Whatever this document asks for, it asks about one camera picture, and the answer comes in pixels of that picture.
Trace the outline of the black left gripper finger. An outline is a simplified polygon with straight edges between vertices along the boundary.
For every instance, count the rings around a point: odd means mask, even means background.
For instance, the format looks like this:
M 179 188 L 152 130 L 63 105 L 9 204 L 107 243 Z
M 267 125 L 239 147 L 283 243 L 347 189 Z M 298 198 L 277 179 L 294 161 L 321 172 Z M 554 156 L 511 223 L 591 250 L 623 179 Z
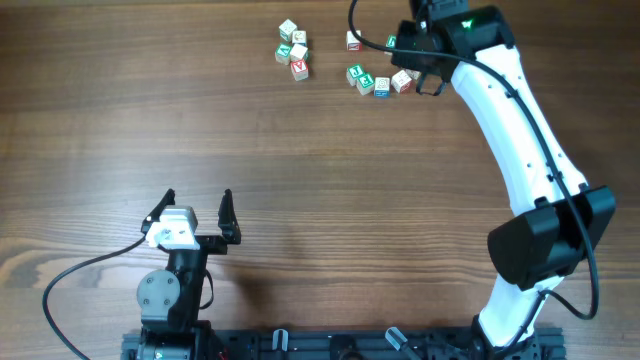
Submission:
M 226 189 L 221 199 L 218 211 L 218 227 L 224 240 L 233 245 L 241 243 L 242 234 L 236 217 L 233 193 Z
M 167 206 L 173 206 L 175 204 L 175 191 L 169 188 L 158 204 L 151 210 L 151 212 L 143 219 L 141 224 L 141 233 L 146 235 L 151 228 L 151 225 L 160 220 L 160 215 Z

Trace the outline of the green J letter block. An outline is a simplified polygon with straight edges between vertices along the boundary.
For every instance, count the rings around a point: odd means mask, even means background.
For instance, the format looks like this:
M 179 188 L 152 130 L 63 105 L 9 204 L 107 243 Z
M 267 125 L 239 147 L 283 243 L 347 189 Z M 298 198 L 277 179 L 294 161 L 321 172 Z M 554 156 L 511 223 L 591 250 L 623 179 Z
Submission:
M 358 78 L 365 74 L 360 64 L 354 64 L 346 69 L 346 79 L 350 86 L 354 86 Z

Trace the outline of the yellow edged picture block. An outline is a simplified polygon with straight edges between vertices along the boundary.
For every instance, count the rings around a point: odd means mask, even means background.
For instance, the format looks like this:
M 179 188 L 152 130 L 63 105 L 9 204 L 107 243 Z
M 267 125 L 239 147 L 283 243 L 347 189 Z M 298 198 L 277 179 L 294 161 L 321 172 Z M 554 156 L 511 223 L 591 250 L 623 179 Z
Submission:
M 418 80 L 421 77 L 421 73 L 419 71 L 416 71 L 416 70 L 406 69 L 405 72 L 413 80 Z

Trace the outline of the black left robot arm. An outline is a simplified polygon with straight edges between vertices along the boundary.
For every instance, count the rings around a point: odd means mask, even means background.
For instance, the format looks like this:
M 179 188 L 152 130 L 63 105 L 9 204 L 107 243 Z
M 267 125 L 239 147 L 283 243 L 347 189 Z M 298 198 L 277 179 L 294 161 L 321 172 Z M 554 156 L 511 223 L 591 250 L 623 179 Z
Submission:
M 141 225 L 144 239 L 168 255 L 163 270 L 147 274 L 136 293 L 142 328 L 122 343 L 123 359 L 224 359 L 226 349 L 199 312 L 212 302 L 201 301 L 203 285 L 211 282 L 207 259 L 225 255 L 241 243 L 232 191 L 227 189 L 218 210 L 219 235 L 198 235 L 198 220 L 190 206 L 175 203 L 167 190 Z

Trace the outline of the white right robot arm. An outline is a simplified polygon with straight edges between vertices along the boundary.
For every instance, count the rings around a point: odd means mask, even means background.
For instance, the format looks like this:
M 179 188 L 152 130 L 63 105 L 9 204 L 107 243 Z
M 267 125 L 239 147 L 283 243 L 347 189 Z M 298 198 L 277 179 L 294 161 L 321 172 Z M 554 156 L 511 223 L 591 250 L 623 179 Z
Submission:
M 586 262 L 599 305 L 594 250 L 616 208 L 606 186 L 592 189 L 564 154 L 528 86 L 515 37 L 495 6 L 413 1 L 400 24 L 394 65 L 452 85 L 475 116 L 498 163 L 512 220 L 488 235 L 498 277 L 474 320 L 489 356 L 524 347 L 555 287 Z

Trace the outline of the green N letter block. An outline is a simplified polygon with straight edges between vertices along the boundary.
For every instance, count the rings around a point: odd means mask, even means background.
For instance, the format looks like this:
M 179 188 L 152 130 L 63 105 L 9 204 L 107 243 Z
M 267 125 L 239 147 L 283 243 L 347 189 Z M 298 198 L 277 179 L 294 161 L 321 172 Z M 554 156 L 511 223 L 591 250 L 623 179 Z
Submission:
M 395 49 L 396 48 L 396 36 L 391 34 L 388 36 L 387 41 L 386 41 L 386 48 L 389 49 Z

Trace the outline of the snail picture blue block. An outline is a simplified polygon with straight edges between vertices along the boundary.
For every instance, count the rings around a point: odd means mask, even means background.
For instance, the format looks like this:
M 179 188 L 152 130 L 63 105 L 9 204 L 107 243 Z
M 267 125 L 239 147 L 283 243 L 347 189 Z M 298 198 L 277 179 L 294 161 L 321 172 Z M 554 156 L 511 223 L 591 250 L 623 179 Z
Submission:
M 376 77 L 374 85 L 374 96 L 388 98 L 390 96 L 390 79 L 388 77 Z

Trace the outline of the block with red side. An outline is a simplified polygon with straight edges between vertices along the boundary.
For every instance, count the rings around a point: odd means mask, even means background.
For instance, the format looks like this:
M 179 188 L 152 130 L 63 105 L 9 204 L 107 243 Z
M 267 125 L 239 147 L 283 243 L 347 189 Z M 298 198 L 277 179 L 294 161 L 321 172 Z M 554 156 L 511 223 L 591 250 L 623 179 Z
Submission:
M 348 31 L 346 33 L 346 47 L 348 51 L 361 51 L 362 43 L 354 35 L 353 32 Z

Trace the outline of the green E letter block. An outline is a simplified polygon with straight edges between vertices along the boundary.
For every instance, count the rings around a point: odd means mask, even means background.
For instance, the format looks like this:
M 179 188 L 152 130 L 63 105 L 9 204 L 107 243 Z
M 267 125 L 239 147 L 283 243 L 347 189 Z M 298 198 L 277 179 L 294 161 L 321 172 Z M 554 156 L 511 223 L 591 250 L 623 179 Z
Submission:
M 361 95 L 367 95 L 375 89 L 375 79 L 370 73 L 364 73 L 356 79 L 356 88 Z

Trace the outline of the block with blue side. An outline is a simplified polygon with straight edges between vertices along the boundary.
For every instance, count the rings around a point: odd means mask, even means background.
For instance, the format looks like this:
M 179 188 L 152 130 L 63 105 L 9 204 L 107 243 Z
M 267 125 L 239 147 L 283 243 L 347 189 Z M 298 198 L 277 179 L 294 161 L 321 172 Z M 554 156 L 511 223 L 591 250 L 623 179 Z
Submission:
M 291 43 L 307 47 L 307 32 L 305 30 L 295 30 L 291 35 Z

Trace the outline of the green Z side block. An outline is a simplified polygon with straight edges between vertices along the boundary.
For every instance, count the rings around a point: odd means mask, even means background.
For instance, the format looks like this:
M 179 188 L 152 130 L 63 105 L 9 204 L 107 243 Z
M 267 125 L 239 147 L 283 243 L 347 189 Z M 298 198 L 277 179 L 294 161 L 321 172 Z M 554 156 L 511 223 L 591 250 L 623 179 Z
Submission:
M 299 61 L 299 60 L 307 61 L 309 57 L 309 49 L 300 43 L 295 43 L 292 46 L 292 49 L 289 55 L 290 55 L 290 60 L 292 62 Z

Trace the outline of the red V letter block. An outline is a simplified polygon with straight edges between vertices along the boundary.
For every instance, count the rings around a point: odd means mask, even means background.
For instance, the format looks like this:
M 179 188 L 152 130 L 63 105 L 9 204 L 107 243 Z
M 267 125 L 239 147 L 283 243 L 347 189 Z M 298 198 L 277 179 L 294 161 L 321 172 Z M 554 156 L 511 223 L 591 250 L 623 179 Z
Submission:
M 309 67 L 304 59 L 292 61 L 290 68 L 296 81 L 305 80 L 309 77 Z

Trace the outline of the plain top far-left block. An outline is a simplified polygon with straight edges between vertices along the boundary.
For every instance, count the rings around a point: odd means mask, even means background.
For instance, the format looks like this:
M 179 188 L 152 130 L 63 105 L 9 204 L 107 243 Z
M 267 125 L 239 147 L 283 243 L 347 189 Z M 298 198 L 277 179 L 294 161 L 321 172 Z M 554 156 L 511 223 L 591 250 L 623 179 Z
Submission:
M 292 41 L 293 33 L 298 30 L 298 27 L 293 21 L 286 19 L 278 29 L 281 39 L 290 43 Z

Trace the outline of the green A letter block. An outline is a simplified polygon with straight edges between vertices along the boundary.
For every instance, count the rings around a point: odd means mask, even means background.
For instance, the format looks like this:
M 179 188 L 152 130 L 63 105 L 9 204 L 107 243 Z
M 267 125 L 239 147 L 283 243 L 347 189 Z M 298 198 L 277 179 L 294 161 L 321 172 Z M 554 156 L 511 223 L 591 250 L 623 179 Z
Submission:
M 275 59 L 278 63 L 288 65 L 291 61 L 290 53 L 292 47 L 286 43 L 280 43 L 275 50 Z

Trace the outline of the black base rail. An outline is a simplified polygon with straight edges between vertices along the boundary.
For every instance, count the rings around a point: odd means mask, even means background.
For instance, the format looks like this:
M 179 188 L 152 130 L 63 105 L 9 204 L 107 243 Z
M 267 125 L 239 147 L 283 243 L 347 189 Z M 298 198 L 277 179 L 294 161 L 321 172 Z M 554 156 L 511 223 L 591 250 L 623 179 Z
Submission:
M 180 337 L 126 334 L 122 359 L 481 359 L 482 343 L 464 327 L 405 331 L 394 346 L 383 331 L 216 331 Z

